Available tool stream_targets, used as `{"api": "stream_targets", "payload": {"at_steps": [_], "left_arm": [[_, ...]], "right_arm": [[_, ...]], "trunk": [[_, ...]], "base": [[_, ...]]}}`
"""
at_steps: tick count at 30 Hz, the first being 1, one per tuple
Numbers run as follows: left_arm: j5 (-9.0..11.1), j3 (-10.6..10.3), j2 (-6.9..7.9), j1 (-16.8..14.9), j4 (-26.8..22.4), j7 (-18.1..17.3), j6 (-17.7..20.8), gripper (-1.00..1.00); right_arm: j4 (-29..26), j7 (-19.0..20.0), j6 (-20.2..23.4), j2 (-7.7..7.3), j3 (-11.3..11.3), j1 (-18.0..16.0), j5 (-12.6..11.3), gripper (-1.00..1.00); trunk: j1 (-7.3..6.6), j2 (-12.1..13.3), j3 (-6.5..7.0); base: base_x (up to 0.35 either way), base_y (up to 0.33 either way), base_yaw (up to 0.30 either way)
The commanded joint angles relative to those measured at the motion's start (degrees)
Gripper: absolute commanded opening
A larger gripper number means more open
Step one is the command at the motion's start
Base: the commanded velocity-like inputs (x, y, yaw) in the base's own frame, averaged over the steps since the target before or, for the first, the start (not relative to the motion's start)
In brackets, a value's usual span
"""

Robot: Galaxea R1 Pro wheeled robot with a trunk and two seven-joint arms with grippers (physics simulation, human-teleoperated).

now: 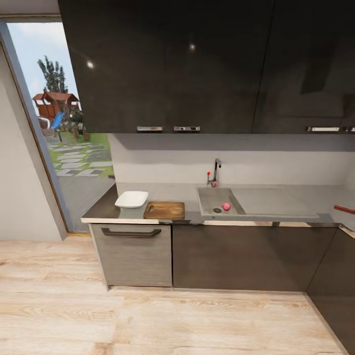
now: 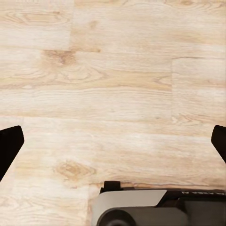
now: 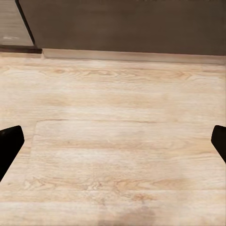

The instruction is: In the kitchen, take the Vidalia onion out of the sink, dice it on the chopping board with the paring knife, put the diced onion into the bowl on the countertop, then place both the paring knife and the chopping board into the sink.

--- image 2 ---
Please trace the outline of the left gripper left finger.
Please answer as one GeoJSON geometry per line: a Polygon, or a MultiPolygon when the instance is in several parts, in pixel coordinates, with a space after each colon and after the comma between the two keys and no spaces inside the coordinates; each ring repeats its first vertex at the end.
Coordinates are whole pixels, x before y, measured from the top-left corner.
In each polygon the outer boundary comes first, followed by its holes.
{"type": "Polygon", "coordinates": [[[24,144],[20,125],[0,130],[0,181],[24,144]]]}

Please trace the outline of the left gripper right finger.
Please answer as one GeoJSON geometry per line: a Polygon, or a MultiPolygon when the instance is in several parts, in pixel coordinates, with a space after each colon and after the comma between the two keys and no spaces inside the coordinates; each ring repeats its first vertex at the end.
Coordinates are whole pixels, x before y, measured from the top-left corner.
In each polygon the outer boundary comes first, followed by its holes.
{"type": "Polygon", "coordinates": [[[212,132],[211,142],[226,163],[226,127],[216,125],[212,132]]]}

